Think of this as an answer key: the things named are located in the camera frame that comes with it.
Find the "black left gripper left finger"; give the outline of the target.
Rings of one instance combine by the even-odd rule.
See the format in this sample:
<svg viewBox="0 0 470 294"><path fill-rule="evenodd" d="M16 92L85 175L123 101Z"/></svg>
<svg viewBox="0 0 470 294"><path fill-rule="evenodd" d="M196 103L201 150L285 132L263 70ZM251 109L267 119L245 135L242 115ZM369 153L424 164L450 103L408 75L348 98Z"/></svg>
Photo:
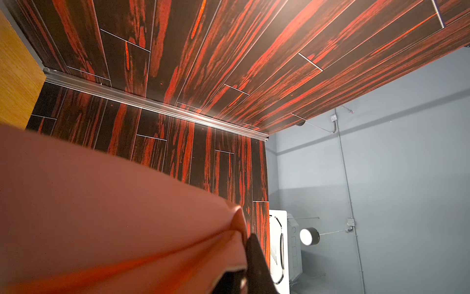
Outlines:
<svg viewBox="0 0 470 294"><path fill-rule="evenodd" d="M246 271L228 271L223 274L212 290L212 294L246 294Z"/></svg>

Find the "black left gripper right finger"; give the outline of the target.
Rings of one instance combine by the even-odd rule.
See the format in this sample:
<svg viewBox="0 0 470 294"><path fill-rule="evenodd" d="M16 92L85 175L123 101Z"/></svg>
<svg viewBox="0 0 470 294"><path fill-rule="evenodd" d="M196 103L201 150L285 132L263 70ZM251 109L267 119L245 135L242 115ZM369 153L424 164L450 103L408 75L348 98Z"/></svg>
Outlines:
<svg viewBox="0 0 470 294"><path fill-rule="evenodd" d="M246 244L247 293L278 294L258 237L252 233Z"/></svg>

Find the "pink zip-up jacket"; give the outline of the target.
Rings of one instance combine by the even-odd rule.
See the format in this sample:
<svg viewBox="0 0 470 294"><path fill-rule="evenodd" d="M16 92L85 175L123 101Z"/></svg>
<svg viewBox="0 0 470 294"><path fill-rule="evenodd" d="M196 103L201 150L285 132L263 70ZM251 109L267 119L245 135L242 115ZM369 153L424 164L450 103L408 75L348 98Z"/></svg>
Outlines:
<svg viewBox="0 0 470 294"><path fill-rule="evenodd" d="M1 126L1 292L209 294L247 269L242 208L148 167Z"/></svg>

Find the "round white wall lamp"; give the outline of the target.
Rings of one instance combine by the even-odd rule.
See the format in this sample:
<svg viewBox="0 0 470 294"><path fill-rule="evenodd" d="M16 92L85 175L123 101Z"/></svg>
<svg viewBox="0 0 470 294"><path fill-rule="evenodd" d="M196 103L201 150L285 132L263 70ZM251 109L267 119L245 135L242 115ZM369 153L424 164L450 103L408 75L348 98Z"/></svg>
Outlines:
<svg viewBox="0 0 470 294"><path fill-rule="evenodd" d="M313 227L302 229L300 231L299 237L302 244L305 246L317 245L321 239L319 231Z"/></svg>

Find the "grey wall conduit pipe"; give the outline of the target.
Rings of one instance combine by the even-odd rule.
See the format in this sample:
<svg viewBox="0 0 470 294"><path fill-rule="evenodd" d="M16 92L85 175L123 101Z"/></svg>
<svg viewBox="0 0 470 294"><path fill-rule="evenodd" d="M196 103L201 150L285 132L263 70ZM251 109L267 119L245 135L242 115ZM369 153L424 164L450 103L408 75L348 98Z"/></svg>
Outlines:
<svg viewBox="0 0 470 294"><path fill-rule="evenodd" d="M348 172L347 172L346 162L345 162L345 154L344 154L343 143L342 143L342 139L341 139L341 130L340 130L340 126L339 126L339 117L338 117L336 108L333 110L333 114L331 115L330 119L332 120L332 122L334 124L334 127L335 127L334 134L337 136L337 139L338 139L339 148L340 148L341 164L342 164L344 178L345 178L346 194L347 194L347 199L348 199L348 207L349 207L349 211L350 211L350 216L347 218L347 226L349 227L348 232L353 235L354 246L355 246L356 256L357 256L357 263L358 263L358 267L359 267L359 276L360 276L360 281L361 281L361 293L365 294L367 292L366 292L366 287L365 287L364 268L363 268L362 259L361 259L361 251L360 251L360 247L359 247L359 240L358 240L357 227L356 227L356 219L355 219L355 215L354 215L354 208L353 208L353 202L352 202L352 198L351 198L350 183L349 183L349 179L348 179Z"/></svg>

